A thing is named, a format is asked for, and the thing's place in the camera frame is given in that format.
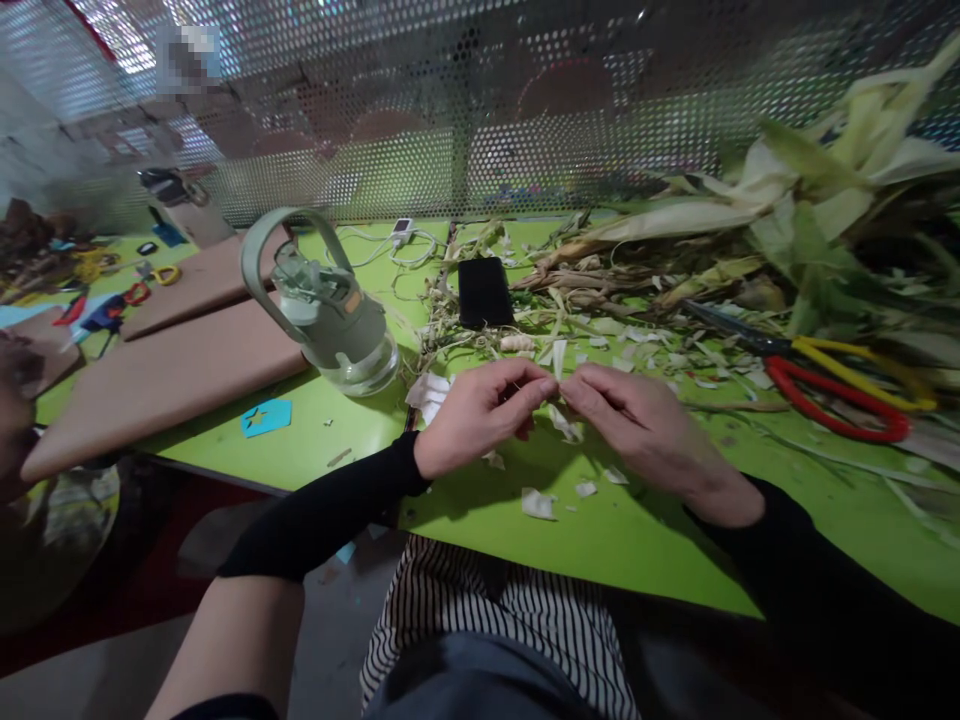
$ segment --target red scissors handle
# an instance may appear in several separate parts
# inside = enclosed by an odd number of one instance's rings
[[[770,379],[776,383],[777,387],[780,388],[780,392],[793,403],[797,410],[814,422],[835,432],[837,435],[843,435],[844,437],[853,438],[854,440],[864,440],[866,442],[892,444],[900,442],[910,433],[910,421],[906,415],[866,393],[839,383],[832,378],[805,370],[799,365],[795,365],[780,356],[766,358],[764,365],[766,366]],[[799,380],[820,390],[826,390],[828,393],[836,395],[852,405],[857,405],[877,415],[883,420],[885,425],[884,429],[867,430],[835,418],[804,395],[803,391],[797,387],[794,382],[795,380]]]

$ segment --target striped fabric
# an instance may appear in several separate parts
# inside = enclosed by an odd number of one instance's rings
[[[360,671],[363,709],[405,648],[461,630],[506,636],[542,653],[601,717],[639,717],[598,586],[416,535]]]

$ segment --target person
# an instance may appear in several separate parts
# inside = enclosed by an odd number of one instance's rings
[[[592,364],[558,386],[507,359],[459,374],[426,430],[315,480],[246,530],[148,720],[282,717],[304,575],[403,496],[525,440],[558,392],[627,468],[683,503],[783,646],[829,688],[878,718],[947,712],[960,629],[858,566],[785,492],[740,474],[669,388]],[[512,564],[497,575],[485,560],[410,537],[361,672],[364,717],[637,717],[597,586]]]

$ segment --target yellow scissors handle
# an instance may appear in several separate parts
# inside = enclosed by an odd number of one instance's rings
[[[896,360],[891,360],[883,355],[877,355],[868,347],[811,337],[794,338],[792,347],[821,367],[829,370],[844,382],[853,385],[853,387],[865,392],[867,395],[877,398],[877,400],[881,400],[895,407],[897,410],[903,412],[915,412],[917,410],[929,411],[935,410],[937,407],[937,400],[933,390],[919,375],[907,366],[901,365]],[[884,374],[889,375],[906,388],[907,392],[909,392],[914,399],[912,401],[905,400],[904,398],[888,393],[886,390],[877,387],[877,385],[872,383],[865,375],[861,375],[856,370],[851,370],[846,365],[827,355],[827,353],[823,352],[824,350],[846,355],[855,355],[864,360],[869,360],[879,367]]]
[[[177,280],[180,279],[180,276],[183,275],[183,271],[178,268],[176,265],[167,265],[162,268],[157,268],[152,273],[153,279],[156,280],[161,285],[173,285]]]

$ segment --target hand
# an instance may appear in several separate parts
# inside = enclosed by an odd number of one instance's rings
[[[468,465],[511,435],[526,440],[533,411],[556,392],[556,380],[523,358],[460,373],[440,412],[414,443],[420,475],[433,480]]]
[[[588,363],[563,382],[560,394],[630,470],[681,498],[701,519],[746,527],[763,516],[760,491],[723,458],[659,380]]]

